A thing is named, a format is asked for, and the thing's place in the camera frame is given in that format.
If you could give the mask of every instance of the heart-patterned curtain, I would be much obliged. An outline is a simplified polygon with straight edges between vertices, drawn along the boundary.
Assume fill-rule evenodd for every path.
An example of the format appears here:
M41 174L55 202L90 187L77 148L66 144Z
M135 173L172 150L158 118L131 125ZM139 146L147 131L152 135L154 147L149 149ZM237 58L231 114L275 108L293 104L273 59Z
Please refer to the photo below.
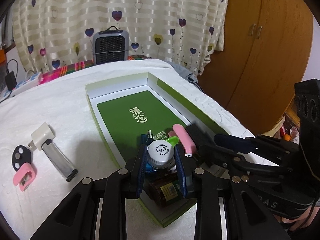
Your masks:
M16 0L13 33L26 70L92 59L92 38L128 31L130 55L173 61L196 75L223 50L228 0Z

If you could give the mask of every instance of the power strip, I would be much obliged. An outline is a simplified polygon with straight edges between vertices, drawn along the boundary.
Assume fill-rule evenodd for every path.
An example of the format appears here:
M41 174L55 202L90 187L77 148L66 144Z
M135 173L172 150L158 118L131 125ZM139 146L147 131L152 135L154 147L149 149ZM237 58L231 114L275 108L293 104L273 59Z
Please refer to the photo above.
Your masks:
M16 87L12 90L10 97L14 97L30 88L40 85L42 79L42 72L32 75L28 80L20 81ZM6 88L0 94L0 101L5 99L10 94L10 91Z

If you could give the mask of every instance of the cabinet handle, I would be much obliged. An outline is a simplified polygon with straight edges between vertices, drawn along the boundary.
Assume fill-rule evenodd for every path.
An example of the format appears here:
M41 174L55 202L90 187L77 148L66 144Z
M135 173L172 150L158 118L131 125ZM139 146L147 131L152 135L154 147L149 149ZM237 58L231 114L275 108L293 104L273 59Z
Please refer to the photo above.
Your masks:
M258 28L257 39L260 38L261 30L262 30L262 26L260 26L260 27Z
M251 25L249 36L253 36L253 31L254 31L255 26L256 26L255 23Z

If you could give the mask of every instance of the black oval object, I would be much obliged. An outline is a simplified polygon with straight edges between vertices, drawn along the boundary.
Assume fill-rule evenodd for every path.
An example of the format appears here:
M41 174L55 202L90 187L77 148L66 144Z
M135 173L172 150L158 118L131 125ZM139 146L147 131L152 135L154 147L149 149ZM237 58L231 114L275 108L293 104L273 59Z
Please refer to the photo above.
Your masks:
M18 171L25 163L31 164L31 151L27 147L19 145L14 149L12 154L12 167L15 171Z

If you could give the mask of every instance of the human hand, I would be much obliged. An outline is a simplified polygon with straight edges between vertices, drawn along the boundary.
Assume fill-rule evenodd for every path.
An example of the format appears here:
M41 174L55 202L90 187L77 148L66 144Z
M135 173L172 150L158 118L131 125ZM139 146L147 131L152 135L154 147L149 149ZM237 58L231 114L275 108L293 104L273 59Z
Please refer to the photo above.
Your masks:
M290 219L286 219L286 218L282 218L282 217L279 217L277 215L274 215L275 218L278 220L278 222L283 222L283 223L286 223L286 224L289 224L289 223L293 223L295 222L292 227L289 228L290 231L294 231L296 230L308 217L309 213L310 213L310 210L311 210L311 206L308 207L308 209L298 218L296 219L293 219L293 220L290 220ZM310 226L310 224L312 223L313 219L315 218L315 216L317 215L319 211L319 207L315 207L310 218L308 219L308 221L301 227L301 228L305 228L307 226Z

